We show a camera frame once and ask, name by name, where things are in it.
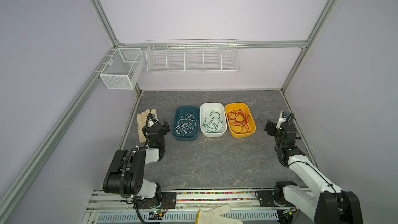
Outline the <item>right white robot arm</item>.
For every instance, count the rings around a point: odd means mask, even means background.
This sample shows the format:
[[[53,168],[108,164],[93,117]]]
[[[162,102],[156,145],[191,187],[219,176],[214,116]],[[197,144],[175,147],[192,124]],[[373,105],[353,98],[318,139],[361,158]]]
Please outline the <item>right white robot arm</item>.
[[[275,151],[282,166],[295,172],[311,190],[306,193],[292,181],[278,181],[273,191],[277,206],[292,204],[315,224],[361,224],[359,198],[323,175],[296,146],[301,139],[293,123],[294,113],[282,111],[277,122],[267,121],[264,128],[275,139]]]

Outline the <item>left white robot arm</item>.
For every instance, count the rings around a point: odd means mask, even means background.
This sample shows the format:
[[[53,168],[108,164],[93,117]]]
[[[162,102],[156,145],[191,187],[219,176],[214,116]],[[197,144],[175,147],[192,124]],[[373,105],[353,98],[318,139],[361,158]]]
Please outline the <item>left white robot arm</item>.
[[[142,132],[146,138],[143,146],[115,152],[103,181],[103,191],[131,199],[132,203],[158,207],[162,203],[161,187],[144,179],[144,172],[146,165],[162,160],[166,145],[164,136],[170,128],[167,121],[161,123],[150,113]]]

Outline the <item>cream fabric glove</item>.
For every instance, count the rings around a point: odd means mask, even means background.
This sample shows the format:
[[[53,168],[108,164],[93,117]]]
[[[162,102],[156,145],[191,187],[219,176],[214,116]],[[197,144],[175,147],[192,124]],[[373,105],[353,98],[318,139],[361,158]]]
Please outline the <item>cream fabric glove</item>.
[[[138,126],[138,136],[139,136],[139,143],[143,144],[146,142],[146,138],[143,133],[143,128],[146,126],[146,121],[148,115],[153,114],[155,119],[157,119],[157,111],[156,109],[147,109],[144,112],[137,115],[137,126]]]

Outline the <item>yellow plastic bin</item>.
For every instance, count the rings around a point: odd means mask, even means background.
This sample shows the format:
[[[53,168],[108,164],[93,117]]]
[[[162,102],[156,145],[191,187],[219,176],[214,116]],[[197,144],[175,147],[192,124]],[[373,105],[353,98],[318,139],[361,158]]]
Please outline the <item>yellow plastic bin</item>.
[[[224,108],[230,134],[234,138],[246,138],[255,133],[257,127],[249,107],[244,103],[231,103]]]

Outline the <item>teal plastic bin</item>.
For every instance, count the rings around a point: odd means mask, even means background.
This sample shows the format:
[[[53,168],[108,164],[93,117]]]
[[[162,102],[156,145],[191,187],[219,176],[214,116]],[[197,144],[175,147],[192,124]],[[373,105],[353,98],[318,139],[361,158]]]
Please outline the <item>teal plastic bin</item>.
[[[178,141],[195,141],[200,130],[200,111],[195,106],[180,106],[175,113],[172,136]]]

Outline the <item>white plastic bin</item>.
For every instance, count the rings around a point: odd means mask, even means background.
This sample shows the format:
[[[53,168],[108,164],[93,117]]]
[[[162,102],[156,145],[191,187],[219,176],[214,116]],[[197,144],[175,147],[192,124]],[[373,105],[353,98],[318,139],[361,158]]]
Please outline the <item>white plastic bin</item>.
[[[204,103],[200,107],[200,128],[207,138],[222,137],[228,124],[224,106],[221,103]]]

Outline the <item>white work glove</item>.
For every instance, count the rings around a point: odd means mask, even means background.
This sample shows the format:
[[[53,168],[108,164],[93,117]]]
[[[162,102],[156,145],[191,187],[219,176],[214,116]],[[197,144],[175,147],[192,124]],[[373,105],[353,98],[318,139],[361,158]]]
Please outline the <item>white work glove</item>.
[[[231,211],[230,205],[223,205],[208,211],[199,210],[196,218],[196,224],[243,224],[241,220],[224,217]]]

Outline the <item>colourful bead strip rail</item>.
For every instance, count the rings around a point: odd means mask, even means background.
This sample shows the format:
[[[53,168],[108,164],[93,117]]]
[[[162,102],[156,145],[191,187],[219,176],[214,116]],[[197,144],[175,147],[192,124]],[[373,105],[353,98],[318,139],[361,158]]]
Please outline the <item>colourful bead strip rail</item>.
[[[257,201],[254,190],[193,190],[176,192],[177,202]]]

